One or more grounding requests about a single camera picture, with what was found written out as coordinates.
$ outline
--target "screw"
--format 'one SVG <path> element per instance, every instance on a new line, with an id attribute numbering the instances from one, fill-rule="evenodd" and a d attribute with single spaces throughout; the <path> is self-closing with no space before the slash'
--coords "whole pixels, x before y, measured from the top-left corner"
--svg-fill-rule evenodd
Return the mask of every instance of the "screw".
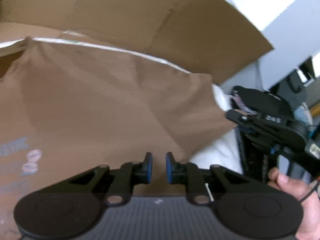
<path id="1" fill-rule="evenodd" d="M 108 168 L 108 167 L 109 167 L 109 166 L 106 165 L 106 164 L 99 165 L 99 168 L 103 168 L 103 169 Z"/>
<path id="2" fill-rule="evenodd" d="M 209 203 L 209 197 L 205 195 L 198 195 L 193 199 L 197 204 L 207 204 Z"/>
<path id="3" fill-rule="evenodd" d="M 113 195 L 107 198 L 107 201 L 110 204 L 120 204 L 123 201 L 123 198 L 119 195 Z"/>

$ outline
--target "cardboard flap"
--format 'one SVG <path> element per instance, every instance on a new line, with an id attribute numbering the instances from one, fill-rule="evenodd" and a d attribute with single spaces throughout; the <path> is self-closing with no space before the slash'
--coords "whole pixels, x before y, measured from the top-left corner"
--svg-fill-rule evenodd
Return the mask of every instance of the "cardboard flap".
<path id="1" fill-rule="evenodd" d="M 217 84 L 272 49 L 224 0 L 0 0 L 2 22 L 71 30 L 165 58 Z"/>

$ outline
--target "black cable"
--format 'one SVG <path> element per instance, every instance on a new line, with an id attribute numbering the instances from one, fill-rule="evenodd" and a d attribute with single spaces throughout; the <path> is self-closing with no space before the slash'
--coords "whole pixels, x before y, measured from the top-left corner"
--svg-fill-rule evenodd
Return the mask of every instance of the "black cable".
<path id="1" fill-rule="evenodd" d="M 311 194 L 312 194 L 315 190 L 318 189 L 319 185 L 320 185 L 320 180 L 318 180 L 317 184 L 313 187 L 313 189 L 312 189 L 305 197 L 303 197 L 302 200 L 300 200 L 300 203 L 302 203 L 302 202 L 305 201 L 308 197 L 310 197 Z"/>

